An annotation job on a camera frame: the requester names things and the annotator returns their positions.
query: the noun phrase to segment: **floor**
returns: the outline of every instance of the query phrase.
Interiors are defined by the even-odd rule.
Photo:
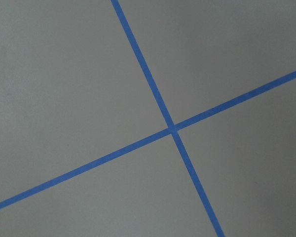
[[[296,0],[0,0],[10,236],[296,237]]]

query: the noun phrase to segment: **diagonal blue line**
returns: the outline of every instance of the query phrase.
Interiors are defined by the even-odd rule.
[[[0,209],[2,209],[4,207],[7,207],[7,206],[9,206],[11,204],[14,204],[14,203],[16,203],[18,201],[21,201],[21,200],[23,200],[25,198],[28,198],[28,197],[30,197],[30,196],[32,196],[34,194],[42,192],[42,191],[44,191],[44,190],[46,190],[46,189],[48,189],[50,187],[53,187],[53,186],[55,186],[57,184],[60,184],[60,183],[66,181],[68,179],[71,179],[71,178],[73,178],[75,176],[78,176],[78,175],[80,175],[80,174],[82,174],[82,173],[84,173],[84,172],[86,172],[86,171],[88,171],[90,169],[93,169],[93,168],[95,168],[97,166],[100,166],[101,164],[107,163],[107,162],[109,162],[109,161],[111,161],[113,159],[116,159],[116,158],[118,158],[118,157],[120,157],[120,156],[122,156],[122,155],[124,155],[126,153],[129,153],[129,152],[131,152],[133,150],[136,150],[136,149],[138,149],[140,147],[143,147],[143,146],[145,146],[145,145],[147,145],[147,144],[149,144],[151,142],[154,142],[154,141],[156,141],[156,140],[158,140],[160,138],[163,138],[163,137],[165,137],[165,136],[167,136],[169,134],[170,134],[170,131],[168,129],[164,129],[164,130],[162,130],[160,132],[157,132],[157,133],[155,133],[155,134],[153,134],[153,135],[151,135],[149,137],[146,137],[146,138],[144,138],[144,139],[142,139],[142,140],[140,140],[138,142],[130,144],[130,145],[128,145],[128,146],[126,146],[124,148],[121,148],[121,149],[119,149],[119,150],[117,150],[115,152],[112,152],[112,153],[110,153],[110,154],[108,154],[108,155],[106,155],[104,157],[96,159],[96,160],[94,160],[94,161],[92,161],[92,162],[90,162],[88,164],[85,164],[85,165],[83,165],[83,166],[81,166],[79,168],[76,168],[76,169],[74,169],[72,171],[69,171],[69,172],[67,172],[67,173],[65,173],[63,175],[60,175],[60,176],[58,176],[58,177],[56,177],[54,179],[51,179],[51,180],[49,180],[49,181],[47,181],[45,183],[42,183],[42,184],[40,184],[40,185],[38,185],[38,186],[36,186],[34,188],[31,188],[31,189],[29,189],[29,190],[27,190],[25,192],[22,192],[22,193],[20,193],[18,195],[10,197],[10,198],[0,202]]]
[[[146,61],[144,59],[144,56],[143,56],[143,54],[142,54],[142,52],[141,52],[141,50],[140,50],[140,48],[139,48],[139,46],[138,46],[138,44],[136,42],[135,36],[134,36],[134,34],[133,34],[133,32],[132,32],[132,30],[131,30],[128,22],[127,22],[127,19],[126,19],[124,13],[123,13],[123,10],[122,10],[118,0],[111,0],[111,2],[112,2],[112,5],[113,5],[113,7],[114,7],[114,9],[116,11],[116,14],[117,14],[119,20],[120,20],[120,23],[121,23],[121,25],[122,25],[122,27],[124,29],[124,32],[125,32],[128,40],[129,40],[129,43],[130,43],[130,45],[131,45],[131,47],[132,47],[132,49],[133,49],[133,51],[134,51],[134,53],[136,55],[136,58],[137,58],[137,60],[139,62],[139,65],[141,66],[141,68],[143,70],[143,73],[144,73],[144,75],[146,77],[146,80],[147,80],[147,82],[148,82],[148,84],[150,86],[150,89],[151,89],[151,91],[152,91],[152,93],[153,93],[153,95],[155,97],[155,100],[156,100],[156,102],[157,102],[157,104],[158,104],[158,106],[159,106],[159,108],[161,110],[161,113],[162,113],[162,115],[163,115],[163,117],[164,117],[164,119],[165,119],[165,121],[166,121],[166,123],[168,125],[168,128],[169,128],[169,130],[171,132],[171,135],[172,135],[172,137],[173,137],[173,139],[175,141],[175,144],[176,144],[176,146],[177,146],[177,148],[178,148],[178,150],[180,152],[180,155],[181,155],[181,157],[182,157],[182,159],[184,161],[184,164],[185,164],[185,166],[186,166],[186,168],[188,170],[188,173],[190,174],[190,177],[191,177],[191,179],[193,181],[193,184],[194,184],[194,186],[195,186],[195,188],[196,188],[196,190],[198,192],[198,195],[199,195],[199,197],[200,197],[200,199],[201,199],[201,201],[202,201],[202,203],[203,203],[203,205],[205,207],[207,215],[209,216],[209,219],[212,222],[214,230],[215,230],[217,236],[224,237],[224,233],[223,233],[222,228],[221,228],[221,226],[219,224],[219,221],[218,221],[218,219],[217,219],[217,217],[216,217],[216,215],[214,213],[214,210],[213,210],[213,208],[212,208],[212,206],[211,206],[211,204],[210,204],[210,202],[209,202],[209,200],[208,200],[208,198],[206,196],[204,188],[203,188],[203,186],[202,186],[202,184],[201,184],[201,182],[200,182],[200,180],[199,180],[199,178],[198,178],[198,176],[196,174],[196,171],[195,171],[195,169],[193,167],[193,164],[192,164],[192,162],[191,162],[191,160],[190,160],[190,158],[189,158],[189,156],[187,154],[187,151],[186,151],[186,149],[184,147],[184,144],[183,144],[183,142],[182,142],[182,140],[181,140],[181,138],[180,138],[180,136],[178,134],[178,131],[177,131],[177,129],[176,129],[174,123],[173,123],[173,120],[172,120],[172,118],[170,116],[170,113],[169,113],[169,111],[168,111],[168,109],[167,109],[167,107],[166,107],[166,105],[165,105],[165,103],[164,103],[164,101],[162,99],[162,96],[161,96],[161,94],[159,92],[159,89],[158,89],[158,87],[157,87],[157,85],[156,85],[156,83],[155,83],[155,81],[154,81],[154,79],[152,77],[152,74],[151,74],[151,72],[149,70],[149,67],[148,67],[148,65],[147,65],[147,63],[146,63]]]
[[[294,71],[292,73],[289,73],[289,74],[287,74],[287,75],[285,75],[285,76],[283,76],[281,78],[278,78],[276,80],[273,80],[273,81],[271,81],[271,82],[269,82],[269,83],[267,83],[265,85],[262,85],[262,86],[260,86],[260,87],[258,87],[256,89],[254,89],[254,90],[251,90],[251,91],[249,91],[247,93],[244,93],[244,94],[242,94],[242,95],[240,95],[240,96],[238,96],[236,98],[228,100],[228,101],[226,101],[226,102],[224,102],[224,103],[222,103],[220,105],[217,105],[217,106],[215,106],[215,107],[213,107],[213,108],[211,108],[211,109],[209,109],[207,111],[204,111],[204,112],[202,112],[202,113],[200,113],[198,115],[195,115],[195,116],[193,116],[193,117],[191,117],[191,118],[189,118],[187,120],[179,122],[176,125],[176,128],[177,128],[177,130],[181,130],[181,129],[183,129],[185,127],[188,127],[188,126],[190,126],[190,125],[192,125],[192,124],[194,124],[196,122],[204,120],[204,119],[206,119],[206,118],[208,118],[210,116],[213,116],[213,115],[215,115],[215,114],[217,114],[217,113],[219,113],[221,111],[229,109],[230,107],[233,107],[233,106],[238,105],[238,104],[240,104],[242,102],[250,100],[253,97],[256,97],[256,96],[258,96],[258,95],[260,95],[262,93],[265,93],[265,92],[267,92],[267,91],[269,91],[269,90],[271,90],[273,88],[276,88],[276,87],[278,87],[278,86],[280,86],[282,84],[285,84],[285,83],[287,83],[289,81],[292,81],[294,79],[296,79],[296,71]]]

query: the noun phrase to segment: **blue tape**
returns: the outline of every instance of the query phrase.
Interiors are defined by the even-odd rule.
[[[119,150],[117,150],[115,152],[112,152],[112,153],[110,153],[110,154],[108,154],[108,155],[106,155],[104,157],[96,159],[96,160],[94,160],[94,161],[92,161],[92,162],[90,162],[88,164],[85,164],[85,165],[83,165],[83,166],[81,166],[79,168],[76,168],[76,169],[74,169],[72,171],[69,171],[68,173],[60,175],[60,176],[58,176],[58,177],[56,177],[54,179],[51,179],[51,180],[49,180],[49,181],[47,181],[47,182],[45,182],[43,184],[40,184],[40,185],[38,185],[38,186],[36,186],[34,188],[31,188],[31,189],[29,189],[29,190],[27,190],[25,192],[22,192],[22,193],[20,193],[18,195],[15,195],[15,196],[13,196],[13,197],[11,197],[9,199],[6,199],[6,200],[0,202],[0,209],[2,209],[4,207],[7,207],[7,206],[9,206],[11,204],[14,204],[14,203],[16,203],[18,201],[21,201],[21,200],[23,200],[25,198],[28,198],[28,197],[30,197],[30,196],[32,196],[34,194],[42,192],[42,191],[44,191],[44,190],[46,190],[46,189],[48,189],[50,187],[53,187],[53,186],[55,186],[57,184],[60,184],[60,183],[66,181],[68,179],[71,179],[71,178],[73,178],[75,176],[78,176],[78,175],[80,175],[80,174],[82,174],[82,173],[84,173],[84,172],[86,172],[86,171],[88,171],[90,169],[93,169],[93,168],[95,168],[97,166],[100,166],[101,164],[107,163],[107,162],[109,162],[109,161],[111,161],[113,159],[116,159],[116,158],[118,158],[118,157],[120,157],[120,156],[122,156],[122,155],[124,155],[126,153],[129,153],[131,151],[134,151],[134,150],[136,150],[136,149],[138,149],[140,147],[143,147],[143,146],[145,146],[145,145],[147,145],[147,144],[149,144],[151,142],[154,142],[154,141],[156,141],[156,140],[158,140],[160,138],[163,138],[163,137],[165,137],[165,136],[167,136],[169,134],[170,134],[170,131],[168,129],[164,129],[164,130],[162,130],[160,132],[157,132],[157,133],[155,133],[155,134],[153,134],[153,135],[151,135],[149,137],[146,137],[146,138],[144,138],[144,139],[142,139],[142,140],[140,140],[138,142],[130,144],[130,145],[128,145],[128,146],[126,146],[124,148],[121,148],[121,149],[119,149]]]
[[[177,128],[177,130],[181,130],[181,129],[183,129],[185,127],[188,127],[188,126],[190,126],[190,125],[192,125],[192,124],[194,124],[196,122],[204,120],[204,119],[206,119],[206,118],[208,118],[210,116],[213,116],[213,115],[215,115],[215,114],[217,114],[217,113],[219,113],[221,111],[224,111],[224,110],[229,109],[229,108],[231,108],[231,107],[233,107],[235,105],[238,105],[238,104],[240,104],[242,102],[250,100],[253,97],[256,97],[256,96],[258,96],[258,95],[260,95],[262,93],[265,93],[265,92],[267,92],[267,91],[269,91],[269,90],[271,90],[273,88],[276,88],[276,87],[278,87],[278,86],[280,86],[282,84],[285,84],[285,83],[287,83],[289,81],[292,81],[294,79],[296,79],[296,71],[294,71],[292,73],[289,73],[289,74],[287,74],[287,75],[285,75],[285,76],[283,76],[281,78],[278,78],[278,79],[276,79],[274,81],[271,81],[271,82],[269,82],[269,83],[267,83],[267,84],[265,84],[263,86],[260,86],[260,87],[254,89],[254,90],[251,90],[251,91],[249,91],[247,93],[244,93],[244,94],[242,94],[242,95],[240,95],[240,96],[238,96],[236,98],[228,100],[227,102],[224,102],[224,103],[222,103],[220,105],[217,105],[217,106],[215,106],[215,107],[213,107],[213,108],[211,108],[211,109],[209,109],[207,111],[204,111],[204,112],[202,112],[202,113],[200,113],[198,115],[195,115],[195,116],[193,116],[191,118],[188,118],[188,119],[186,119],[186,120],[184,120],[182,122],[179,122],[178,124],[176,124],[176,128]]]
[[[165,105],[165,103],[164,103],[164,101],[162,99],[162,96],[161,96],[161,94],[159,92],[159,89],[158,89],[158,87],[157,87],[157,85],[156,85],[156,83],[155,83],[155,81],[154,81],[154,79],[152,77],[152,74],[151,74],[151,72],[149,70],[149,67],[148,67],[148,65],[147,65],[147,63],[146,63],[146,61],[144,59],[144,56],[143,56],[143,54],[142,54],[142,52],[141,52],[141,50],[140,50],[140,48],[139,48],[139,46],[138,46],[138,44],[136,42],[134,34],[133,34],[132,30],[130,29],[130,26],[129,26],[129,24],[127,22],[127,19],[126,19],[124,13],[123,13],[123,10],[122,10],[118,0],[111,0],[111,2],[113,4],[113,7],[114,7],[114,9],[116,11],[116,14],[117,14],[119,20],[120,20],[120,23],[121,23],[121,25],[122,25],[122,27],[124,29],[124,32],[125,32],[128,40],[129,40],[129,43],[130,43],[130,45],[131,45],[131,47],[132,47],[132,49],[133,49],[133,51],[134,51],[134,53],[136,55],[136,58],[137,58],[137,60],[139,62],[139,65],[143,70],[143,73],[144,73],[144,75],[146,77],[146,80],[147,80],[147,82],[149,84],[149,87],[150,87],[150,89],[151,89],[151,91],[152,91],[152,93],[154,95],[154,98],[155,98],[155,100],[156,100],[156,102],[157,102],[157,104],[158,104],[158,106],[160,108],[160,111],[161,111],[161,113],[162,113],[162,115],[163,115],[163,117],[164,117],[164,119],[165,119],[165,121],[166,121],[166,123],[168,125],[168,128],[169,128],[169,130],[171,132],[171,135],[172,135],[172,137],[173,137],[173,139],[175,141],[175,144],[176,144],[176,146],[177,146],[177,148],[178,148],[178,150],[179,150],[179,152],[181,154],[181,157],[182,157],[182,159],[184,161],[184,164],[185,164],[185,166],[186,166],[186,168],[188,170],[188,173],[190,174],[190,177],[191,177],[191,179],[193,181],[193,184],[194,184],[194,186],[195,186],[195,188],[196,188],[196,190],[197,190],[197,192],[199,194],[199,197],[200,197],[200,199],[201,199],[201,201],[202,201],[202,203],[203,203],[203,205],[205,207],[207,215],[209,216],[209,218],[210,218],[210,220],[212,222],[212,225],[213,225],[213,227],[215,229],[215,232],[216,232],[217,236],[224,237],[222,228],[221,228],[221,226],[220,226],[220,224],[218,222],[218,219],[217,219],[217,217],[216,217],[216,215],[214,213],[214,210],[213,210],[213,208],[212,208],[212,206],[211,206],[211,204],[210,204],[210,202],[209,202],[209,200],[208,200],[208,198],[207,198],[207,196],[205,194],[203,186],[201,185],[201,182],[200,182],[200,180],[199,180],[199,178],[198,178],[198,176],[196,174],[196,171],[195,171],[195,169],[193,167],[193,164],[192,164],[192,162],[191,162],[191,160],[190,160],[190,158],[189,158],[189,156],[188,156],[188,154],[186,152],[184,144],[183,144],[183,142],[182,142],[182,140],[181,140],[181,138],[180,138],[180,136],[178,134],[178,131],[177,131],[177,129],[176,129],[174,123],[173,123],[173,120],[172,120],[172,118],[170,116],[170,113],[169,113],[169,111],[168,111],[168,109],[167,109],[167,107],[166,107],[166,105]]]

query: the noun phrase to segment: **blue tape strip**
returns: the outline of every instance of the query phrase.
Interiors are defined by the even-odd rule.
[[[296,71],[294,71],[292,73],[289,73],[286,76],[278,78],[278,79],[276,79],[274,81],[271,81],[271,82],[269,82],[269,83],[267,83],[267,84],[265,84],[263,86],[260,86],[260,87],[254,89],[254,90],[251,90],[251,91],[249,91],[247,93],[244,93],[244,94],[242,94],[242,95],[240,95],[240,96],[238,96],[236,98],[233,98],[233,99],[231,99],[231,100],[229,100],[227,102],[224,102],[224,103],[222,103],[220,105],[217,105],[217,106],[215,106],[215,107],[213,107],[213,108],[211,108],[211,109],[209,109],[207,111],[204,111],[204,112],[202,112],[202,113],[200,113],[198,115],[195,115],[195,116],[193,116],[191,118],[188,118],[188,119],[186,119],[186,120],[184,120],[182,122],[179,122],[178,124],[176,124],[176,128],[177,128],[177,130],[181,130],[181,129],[183,129],[185,127],[188,127],[188,126],[190,126],[190,125],[192,125],[192,124],[194,124],[196,122],[204,120],[204,119],[206,119],[206,118],[208,118],[210,116],[213,116],[213,115],[215,115],[215,114],[217,114],[217,113],[219,113],[221,111],[229,109],[230,107],[233,107],[233,106],[238,105],[238,104],[240,104],[242,102],[250,100],[253,97],[256,97],[256,96],[258,96],[258,95],[260,95],[262,93],[265,93],[265,92],[267,92],[267,91],[269,91],[269,90],[271,90],[273,88],[276,88],[276,87],[278,87],[278,86],[280,86],[282,84],[285,84],[285,83],[287,83],[289,81],[292,81],[294,79],[296,79]]]
[[[221,228],[221,226],[219,224],[219,221],[218,221],[218,219],[217,219],[217,217],[216,217],[216,215],[214,213],[214,210],[213,210],[213,208],[212,208],[212,206],[211,206],[211,204],[210,204],[210,202],[209,202],[209,200],[208,200],[208,198],[207,198],[207,196],[205,194],[203,186],[201,185],[201,182],[200,182],[200,180],[199,180],[199,178],[198,178],[198,176],[196,174],[196,171],[195,171],[195,169],[193,167],[193,164],[192,164],[192,162],[191,162],[191,160],[190,160],[190,158],[189,158],[189,156],[188,156],[188,154],[186,152],[184,144],[183,144],[183,142],[182,142],[182,140],[181,140],[181,138],[180,138],[180,136],[178,134],[178,131],[177,131],[177,129],[176,129],[174,123],[173,123],[173,120],[172,120],[172,118],[170,116],[170,113],[169,113],[169,111],[168,111],[168,109],[167,109],[167,107],[166,107],[166,105],[165,105],[165,103],[164,103],[164,101],[162,99],[162,96],[161,96],[161,94],[159,92],[159,89],[158,89],[158,87],[157,87],[157,85],[156,85],[156,83],[155,83],[155,81],[154,81],[154,79],[152,77],[152,74],[151,74],[151,72],[149,70],[149,67],[148,67],[148,65],[147,65],[147,63],[146,63],[146,61],[144,59],[144,56],[143,56],[143,54],[142,54],[142,52],[141,52],[141,50],[140,50],[140,48],[139,48],[139,46],[138,46],[138,44],[136,42],[136,39],[135,39],[135,37],[133,35],[133,32],[130,29],[130,26],[129,26],[129,24],[127,22],[127,19],[126,19],[124,13],[123,13],[123,10],[122,10],[118,0],[111,0],[111,2],[113,4],[113,7],[114,7],[114,9],[116,11],[116,14],[117,14],[119,20],[120,20],[120,23],[121,23],[121,25],[122,25],[122,27],[123,27],[123,29],[125,31],[125,34],[126,34],[128,40],[129,40],[129,43],[130,43],[131,47],[133,48],[133,51],[134,51],[134,53],[136,55],[136,58],[137,58],[137,60],[139,62],[139,65],[141,66],[141,68],[143,70],[143,73],[144,73],[144,75],[146,77],[146,80],[147,80],[147,82],[148,82],[148,84],[150,86],[150,89],[151,89],[151,91],[152,91],[152,93],[153,93],[153,95],[155,97],[155,100],[156,100],[156,102],[157,102],[157,104],[158,104],[158,106],[159,106],[159,108],[161,110],[161,113],[162,113],[162,115],[163,115],[163,117],[164,117],[164,119],[165,119],[165,121],[166,121],[166,123],[168,125],[168,128],[169,128],[169,130],[170,130],[170,132],[172,134],[172,137],[173,137],[173,139],[175,141],[175,144],[176,144],[176,146],[177,146],[177,148],[178,148],[178,150],[179,150],[179,152],[181,154],[181,157],[182,157],[182,159],[184,161],[184,164],[185,164],[185,166],[186,166],[186,168],[188,170],[188,173],[190,174],[190,177],[191,177],[191,179],[193,181],[193,184],[194,184],[194,186],[195,186],[195,188],[196,188],[196,190],[197,190],[197,192],[199,194],[199,197],[200,197],[200,199],[201,199],[201,201],[202,201],[202,203],[203,203],[203,205],[205,207],[205,210],[206,210],[206,212],[207,212],[207,214],[208,214],[208,216],[209,216],[209,218],[210,218],[210,220],[212,222],[212,225],[213,225],[213,227],[215,229],[215,232],[216,232],[217,236],[224,237],[224,234],[223,234],[222,228]]]
[[[111,161],[113,159],[116,159],[116,158],[118,158],[118,157],[120,157],[120,156],[122,156],[122,155],[124,155],[126,153],[129,153],[129,152],[131,152],[133,150],[136,150],[136,149],[138,149],[140,147],[143,147],[143,146],[145,146],[145,145],[147,145],[147,144],[149,144],[151,142],[154,142],[154,141],[156,141],[156,140],[158,140],[160,138],[163,138],[163,137],[165,137],[165,136],[167,136],[169,134],[170,134],[170,131],[168,129],[162,130],[162,131],[157,132],[157,133],[155,133],[155,134],[153,134],[153,135],[151,135],[149,137],[146,137],[146,138],[144,138],[144,139],[142,139],[142,140],[140,140],[138,142],[130,144],[130,145],[124,147],[124,148],[121,148],[121,149],[115,151],[115,152],[112,152],[112,153],[110,153],[110,154],[108,154],[108,155],[106,155],[104,157],[96,159],[96,160],[94,160],[94,161],[92,161],[92,162],[90,162],[88,164],[85,164],[85,165],[83,165],[83,166],[81,166],[81,167],[79,167],[77,169],[74,169],[74,170],[72,170],[72,171],[70,171],[68,173],[60,175],[60,176],[58,176],[58,177],[56,177],[54,179],[51,179],[51,180],[49,180],[49,181],[47,181],[47,182],[45,182],[43,184],[40,184],[40,185],[38,185],[38,186],[36,186],[34,188],[31,188],[31,189],[29,189],[29,190],[27,190],[25,192],[22,192],[22,193],[20,193],[18,195],[15,195],[15,196],[7,199],[7,200],[4,200],[4,201],[0,202],[0,209],[2,209],[4,207],[7,207],[7,206],[9,206],[11,204],[14,204],[14,203],[16,203],[18,201],[21,201],[21,200],[23,200],[25,198],[28,198],[28,197],[30,197],[30,196],[32,196],[34,194],[42,192],[45,189],[48,189],[48,188],[53,187],[53,186],[55,186],[57,184],[60,184],[60,183],[66,181],[68,179],[71,179],[71,178],[73,178],[73,177],[75,177],[77,175],[80,175],[80,174],[82,174],[82,173],[84,173],[84,172],[86,172],[86,171],[88,171],[90,169],[93,169],[93,168],[95,168],[97,166],[100,166],[101,164],[107,163],[107,162],[109,162],[109,161]]]

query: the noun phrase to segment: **gray surface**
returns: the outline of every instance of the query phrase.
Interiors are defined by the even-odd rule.
[[[121,0],[175,122],[296,70],[296,1]],[[166,127],[110,1],[0,0],[0,201]],[[296,236],[296,80],[180,131],[226,236]],[[215,236],[171,137],[0,210],[0,237]]]
[[[296,70],[296,1],[121,0],[178,123]]]
[[[296,80],[180,134],[226,236],[296,237]]]
[[[0,210],[3,236],[214,237],[215,232],[168,136]]]

